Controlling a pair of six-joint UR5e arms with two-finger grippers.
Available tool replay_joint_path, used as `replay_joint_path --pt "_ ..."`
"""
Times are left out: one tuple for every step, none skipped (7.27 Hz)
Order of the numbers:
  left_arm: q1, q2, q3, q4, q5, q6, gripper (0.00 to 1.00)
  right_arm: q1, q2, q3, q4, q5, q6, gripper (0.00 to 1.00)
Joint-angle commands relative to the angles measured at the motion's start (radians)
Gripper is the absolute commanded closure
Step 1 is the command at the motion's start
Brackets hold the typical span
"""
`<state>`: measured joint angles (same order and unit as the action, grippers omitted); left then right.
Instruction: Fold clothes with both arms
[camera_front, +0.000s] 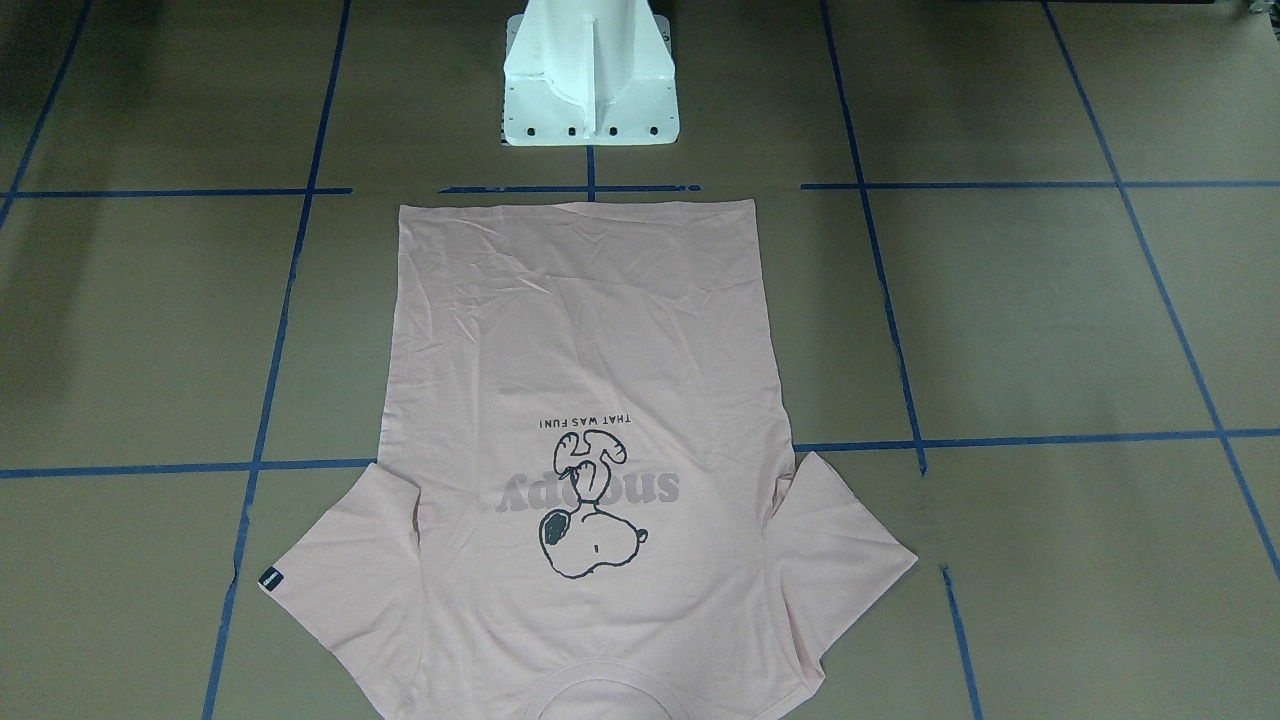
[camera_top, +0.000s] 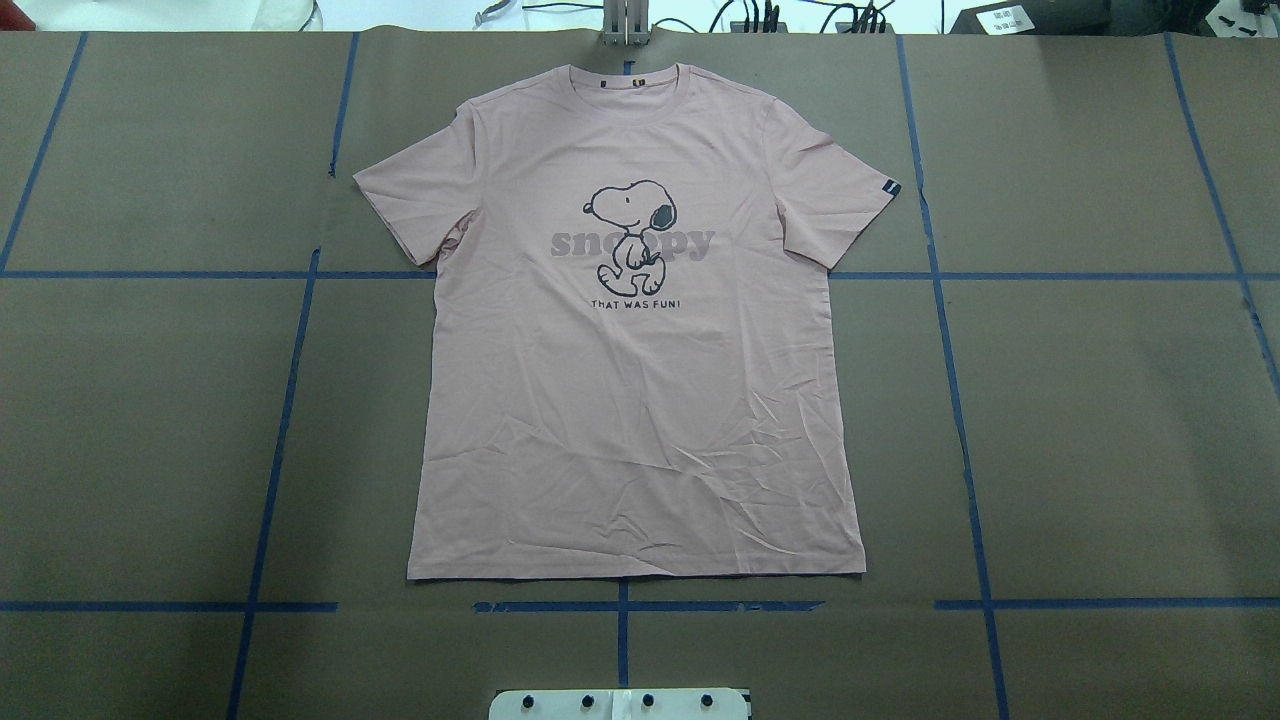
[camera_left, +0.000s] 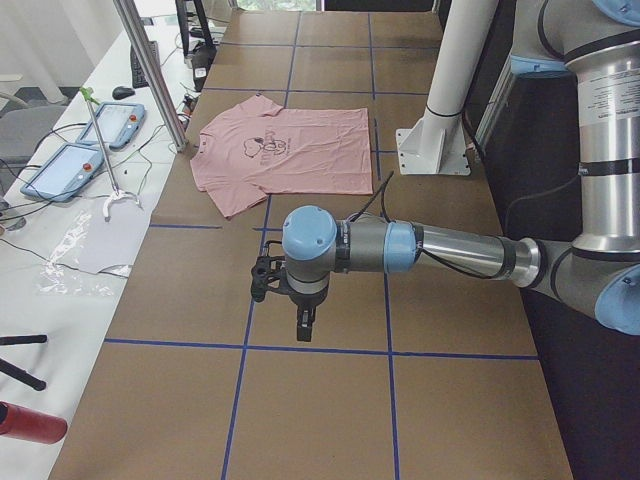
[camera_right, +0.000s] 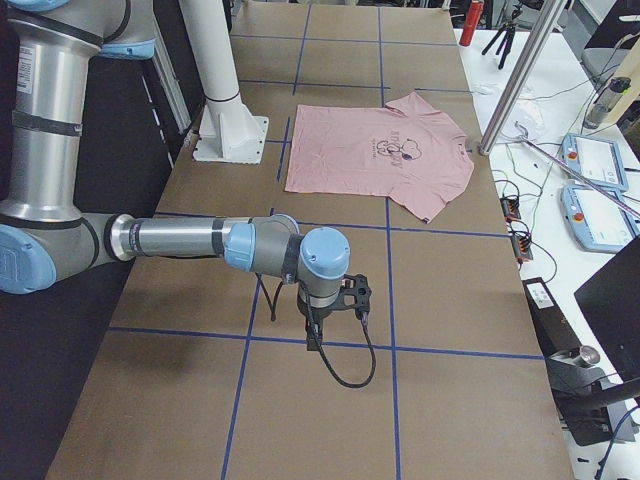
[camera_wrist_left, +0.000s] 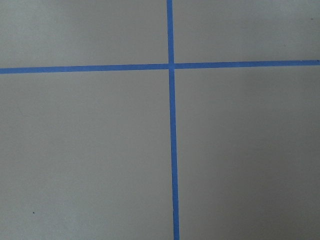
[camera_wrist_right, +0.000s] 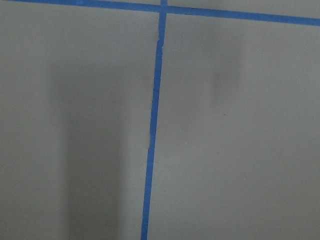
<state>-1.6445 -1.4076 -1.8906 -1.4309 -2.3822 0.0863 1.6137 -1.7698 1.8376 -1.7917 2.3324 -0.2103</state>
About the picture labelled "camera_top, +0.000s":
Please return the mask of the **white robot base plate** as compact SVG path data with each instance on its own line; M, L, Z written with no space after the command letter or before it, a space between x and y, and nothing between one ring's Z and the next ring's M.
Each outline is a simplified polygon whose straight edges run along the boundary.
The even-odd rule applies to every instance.
M489 719L751 719L745 689L614 688L502 691Z

